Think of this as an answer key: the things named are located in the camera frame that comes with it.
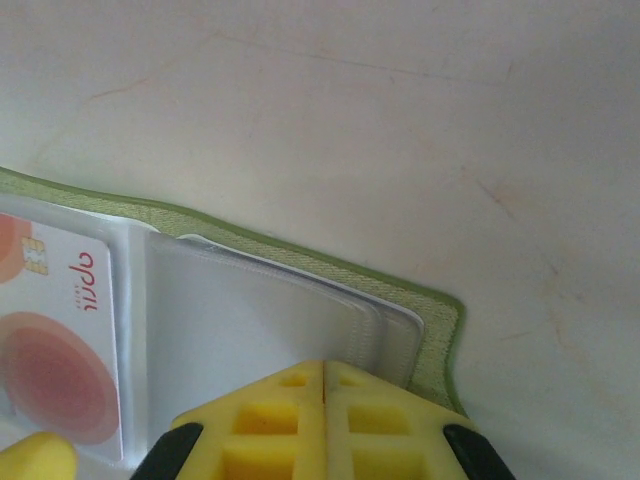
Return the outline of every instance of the green fabric edge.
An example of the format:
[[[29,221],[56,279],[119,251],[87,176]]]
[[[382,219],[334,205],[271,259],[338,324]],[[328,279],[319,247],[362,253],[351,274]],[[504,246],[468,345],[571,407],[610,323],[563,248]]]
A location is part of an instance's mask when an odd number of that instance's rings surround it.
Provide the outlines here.
[[[301,268],[409,308],[425,320],[427,329],[408,390],[466,415],[452,378],[455,350],[466,321],[466,308],[451,295],[299,245],[261,235],[189,208],[163,202],[92,192],[35,178],[4,167],[0,167],[0,193],[29,196],[67,207],[133,218],[176,237],[188,233],[200,234],[223,245]],[[442,348],[434,351],[437,349],[430,345],[432,332],[429,331],[430,319],[431,323],[435,323],[433,320],[438,317],[433,310],[442,308],[451,309],[456,316],[448,325],[442,325],[442,318],[440,318],[441,324],[436,325],[437,329],[446,330],[444,334],[441,332],[443,337],[447,337],[444,352]],[[428,376],[435,373],[433,367],[429,368],[428,362],[441,365],[440,375],[443,378]],[[439,391],[437,388],[430,387],[430,384],[444,388]]]

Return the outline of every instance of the white card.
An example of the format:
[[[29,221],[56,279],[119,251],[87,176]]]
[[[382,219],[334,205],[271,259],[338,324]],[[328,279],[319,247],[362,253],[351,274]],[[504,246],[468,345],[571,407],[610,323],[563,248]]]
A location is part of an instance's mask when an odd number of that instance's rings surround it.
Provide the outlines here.
[[[107,245],[0,213],[0,415],[119,461],[116,362]]]

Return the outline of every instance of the orange circle graphic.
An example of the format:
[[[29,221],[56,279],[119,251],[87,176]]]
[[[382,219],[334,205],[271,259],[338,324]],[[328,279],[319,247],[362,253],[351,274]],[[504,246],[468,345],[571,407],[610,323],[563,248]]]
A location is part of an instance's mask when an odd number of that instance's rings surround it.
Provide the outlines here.
[[[0,372],[11,401],[41,428],[84,445],[103,443],[118,429],[107,368],[55,320],[28,312],[0,318]]]
[[[22,238],[31,236],[31,222],[0,213],[0,283],[8,282],[24,268]]]

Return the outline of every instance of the yellow plastic object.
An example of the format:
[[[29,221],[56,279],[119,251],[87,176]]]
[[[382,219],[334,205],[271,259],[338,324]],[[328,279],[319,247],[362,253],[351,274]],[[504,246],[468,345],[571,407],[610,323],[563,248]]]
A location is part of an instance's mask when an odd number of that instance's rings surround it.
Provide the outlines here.
[[[177,480],[467,480],[466,418],[338,362],[305,362],[178,417],[204,426]]]
[[[73,480],[73,446],[53,433],[36,433],[0,452],[0,480]]]

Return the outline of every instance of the black rubber pad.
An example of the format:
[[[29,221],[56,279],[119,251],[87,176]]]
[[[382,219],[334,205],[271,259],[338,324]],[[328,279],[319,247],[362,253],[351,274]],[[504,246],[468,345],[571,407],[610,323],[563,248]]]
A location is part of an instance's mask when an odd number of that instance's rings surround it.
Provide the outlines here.
[[[199,423],[173,429],[156,442],[131,480],[176,480],[202,433]]]
[[[462,425],[443,431],[469,480],[516,480],[485,437]]]

